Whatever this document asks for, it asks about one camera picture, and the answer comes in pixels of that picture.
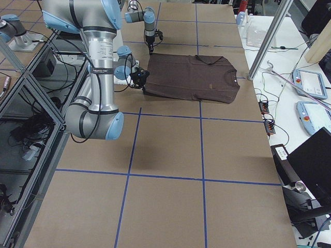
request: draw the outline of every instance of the garment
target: garment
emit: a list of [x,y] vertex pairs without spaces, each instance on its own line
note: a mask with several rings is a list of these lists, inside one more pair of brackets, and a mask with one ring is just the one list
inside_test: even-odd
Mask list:
[[144,92],[184,100],[234,101],[240,86],[224,57],[153,54]]

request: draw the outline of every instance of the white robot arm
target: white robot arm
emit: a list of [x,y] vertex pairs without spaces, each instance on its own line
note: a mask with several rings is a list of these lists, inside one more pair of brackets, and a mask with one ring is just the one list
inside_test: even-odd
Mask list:
[[127,46],[117,50],[119,60],[113,61],[113,39],[122,27],[118,2],[43,0],[43,18],[48,27],[81,34],[91,61],[91,76],[66,112],[67,130],[80,138],[117,139],[124,117],[114,103],[113,76],[121,80],[129,75],[132,79],[136,76],[141,84],[148,76],[147,71],[136,65]]

